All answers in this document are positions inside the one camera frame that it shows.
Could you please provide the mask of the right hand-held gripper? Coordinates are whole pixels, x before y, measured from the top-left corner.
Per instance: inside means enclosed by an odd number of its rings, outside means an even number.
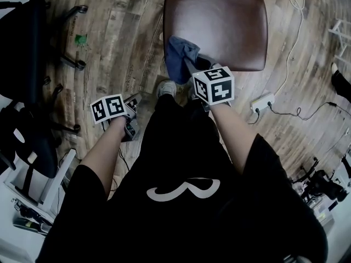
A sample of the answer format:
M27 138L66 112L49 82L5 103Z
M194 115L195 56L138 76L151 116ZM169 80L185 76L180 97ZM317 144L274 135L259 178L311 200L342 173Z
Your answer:
M199 54L196 62L185 59L191 74L194 94L208 106L229 103L234 100L235 78L229 67Z

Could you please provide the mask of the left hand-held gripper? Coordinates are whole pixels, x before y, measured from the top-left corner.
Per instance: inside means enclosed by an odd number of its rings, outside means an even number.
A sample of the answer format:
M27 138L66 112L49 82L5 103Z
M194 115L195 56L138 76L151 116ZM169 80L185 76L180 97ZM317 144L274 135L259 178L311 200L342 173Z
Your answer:
M137 122L137 107L141 100L141 93L131 95L124 100L121 94L102 97L90 104L93 121L95 124L100 124L103 131L106 131L112 119L125 117L125 136L122 142L132 141L140 131Z

